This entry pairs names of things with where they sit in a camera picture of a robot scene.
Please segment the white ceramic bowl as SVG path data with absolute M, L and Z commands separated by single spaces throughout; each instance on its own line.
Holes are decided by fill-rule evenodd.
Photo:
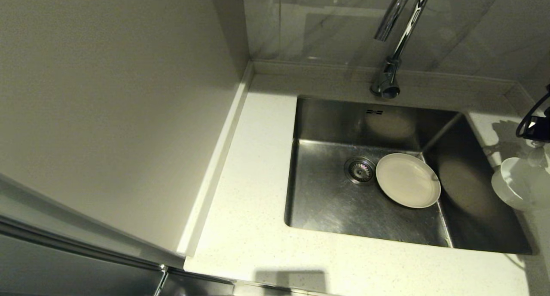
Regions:
M 532 212 L 550 209 L 550 173 L 526 159 L 504 160 L 492 176 L 496 195 L 512 208 Z

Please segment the cream round plate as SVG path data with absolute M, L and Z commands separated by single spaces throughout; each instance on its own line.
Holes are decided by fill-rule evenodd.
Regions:
M 428 208 L 439 200 L 442 192 L 434 170 L 404 153 L 382 157 L 376 165 L 376 179 L 387 197 L 408 208 Z

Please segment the stainless steel sink basin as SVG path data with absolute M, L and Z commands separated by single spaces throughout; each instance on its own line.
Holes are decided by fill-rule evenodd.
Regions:
M 359 186 L 344 163 L 375 164 L 392 153 L 430 166 L 439 200 L 414 209 L 373 185 Z M 299 98 L 284 221 L 289 227 L 439 247 L 532 254 L 526 228 L 491 186 L 493 168 L 463 113 Z

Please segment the chrome gooseneck faucet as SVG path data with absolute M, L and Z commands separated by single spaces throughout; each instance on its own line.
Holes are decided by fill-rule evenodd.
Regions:
M 392 0 L 383 16 L 379 28 L 374 36 L 377 41 L 385 42 L 389 38 L 397 20 L 404 11 L 404 8 L 409 0 Z M 401 56 L 404 53 L 405 47 L 410 40 L 424 9 L 428 4 L 428 0 L 415 0 L 415 5 L 411 10 L 411 16 L 407 20 L 404 29 L 401 32 L 400 39 L 397 42 L 395 49 L 391 55 L 387 56 L 379 74 L 375 77 L 370 91 L 373 95 L 384 98 L 393 99 L 400 95 L 400 87 L 397 82 L 397 71 L 401 65 Z

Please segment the round metal drain strainer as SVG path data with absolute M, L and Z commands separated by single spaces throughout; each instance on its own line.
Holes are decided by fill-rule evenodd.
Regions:
M 355 185 L 366 186 L 376 183 L 376 164 L 367 157 L 356 156 L 344 163 L 346 178 Z

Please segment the beige tall cabinet side panel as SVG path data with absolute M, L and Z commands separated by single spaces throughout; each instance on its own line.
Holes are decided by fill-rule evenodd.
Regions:
M 250 73 L 244 0 L 0 0 L 0 174 L 191 256 Z

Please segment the grey glossy cabinet front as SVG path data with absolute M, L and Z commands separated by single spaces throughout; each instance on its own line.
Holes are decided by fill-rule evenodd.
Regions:
M 232 296 L 235 283 L 0 174 L 0 296 Z

